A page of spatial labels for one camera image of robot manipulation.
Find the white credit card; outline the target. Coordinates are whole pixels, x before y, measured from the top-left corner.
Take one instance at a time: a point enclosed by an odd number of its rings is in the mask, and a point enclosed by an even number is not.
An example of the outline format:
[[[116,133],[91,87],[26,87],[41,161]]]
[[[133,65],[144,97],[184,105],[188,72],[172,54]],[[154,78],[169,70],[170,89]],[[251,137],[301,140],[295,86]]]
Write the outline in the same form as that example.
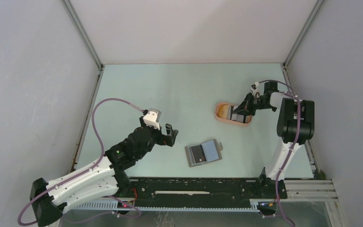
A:
[[[234,105],[231,107],[230,120],[235,122],[244,122],[244,115],[234,113],[238,106]]]

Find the black credit card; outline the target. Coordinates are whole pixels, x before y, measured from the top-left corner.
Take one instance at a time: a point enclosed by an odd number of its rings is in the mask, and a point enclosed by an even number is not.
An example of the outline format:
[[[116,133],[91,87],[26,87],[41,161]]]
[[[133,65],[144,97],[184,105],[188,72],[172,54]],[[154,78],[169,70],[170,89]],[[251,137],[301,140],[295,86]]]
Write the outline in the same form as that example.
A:
[[[191,146],[190,153],[194,164],[203,163],[207,160],[202,145]]]

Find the grey card holder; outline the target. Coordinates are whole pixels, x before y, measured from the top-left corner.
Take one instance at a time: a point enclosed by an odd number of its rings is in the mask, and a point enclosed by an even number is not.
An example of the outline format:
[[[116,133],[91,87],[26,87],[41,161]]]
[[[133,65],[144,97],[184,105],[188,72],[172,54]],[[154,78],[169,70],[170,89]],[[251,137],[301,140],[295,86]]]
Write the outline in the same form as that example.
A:
[[[206,142],[189,145],[185,147],[185,153],[189,167],[196,167],[216,162],[222,159],[222,143],[216,139]]]

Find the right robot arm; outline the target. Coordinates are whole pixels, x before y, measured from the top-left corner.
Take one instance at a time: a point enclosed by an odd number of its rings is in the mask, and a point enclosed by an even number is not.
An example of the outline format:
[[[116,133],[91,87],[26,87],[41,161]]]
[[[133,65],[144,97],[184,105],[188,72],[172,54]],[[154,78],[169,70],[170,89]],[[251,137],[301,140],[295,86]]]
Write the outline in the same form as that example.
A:
[[[290,92],[278,89],[277,80],[255,82],[244,100],[233,109],[233,114],[254,116],[258,110],[278,111],[277,148],[270,163],[264,167],[256,184],[256,192],[267,198],[279,188],[292,157],[315,133],[315,103],[301,100]]]

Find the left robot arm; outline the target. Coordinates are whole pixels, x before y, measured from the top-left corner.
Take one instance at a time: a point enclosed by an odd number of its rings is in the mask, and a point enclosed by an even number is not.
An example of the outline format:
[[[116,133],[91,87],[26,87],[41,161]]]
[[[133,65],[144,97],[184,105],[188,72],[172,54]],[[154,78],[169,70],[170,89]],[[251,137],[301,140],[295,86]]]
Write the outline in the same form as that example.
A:
[[[30,201],[40,227],[59,220],[72,208],[99,197],[129,194],[131,183],[125,170],[141,160],[154,145],[172,147],[178,130],[166,124],[167,134],[147,125],[140,117],[141,126],[127,138],[113,145],[102,157],[87,166],[55,180],[35,180]]]

